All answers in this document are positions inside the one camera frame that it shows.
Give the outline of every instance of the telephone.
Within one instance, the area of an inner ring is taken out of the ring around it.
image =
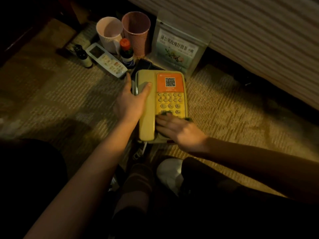
[[[171,112],[179,118],[188,117],[184,75],[178,71],[139,70],[135,76],[135,95],[148,82],[153,85],[139,120],[139,139],[148,143],[166,143],[170,139],[155,130],[155,115]]]

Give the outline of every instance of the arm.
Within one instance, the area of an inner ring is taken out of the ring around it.
[[[77,238],[107,191],[130,135],[141,117],[151,86],[130,93],[126,76],[114,108],[119,122],[54,198],[25,238]]]
[[[319,203],[319,163],[284,153],[206,136],[196,125],[171,114],[159,115],[156,129],[183,151],[245,174],[303,202]]]

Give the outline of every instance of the striped fabric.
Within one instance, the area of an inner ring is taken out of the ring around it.
[[[210,48],[319,110],[319,1],[129,1],[210,31]]]

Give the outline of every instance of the floor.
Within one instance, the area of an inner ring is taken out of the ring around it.
[[[85,16],[80,7],[75,11]],[[123,87],[123,81],[98,66],[85,69],[75,57],[56,53],[74,33],[53,19],[0,70],[0,136],[50,142],[64,156],[69,176],[115,125],[112,107]],[[189,115],[206,134],[319,162],[318,126],[247,91],[209,59],[201,61],[186,89]],[[176,145],[157,145],[153,153],[187,157]],[[203,162],[243,185],[279,194],[231,169]]]

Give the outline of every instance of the telephone keypad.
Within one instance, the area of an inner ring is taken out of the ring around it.
[[[171,112],[179,118],[185,117],[184,93],[164,92],[158,93],[157,113]]]

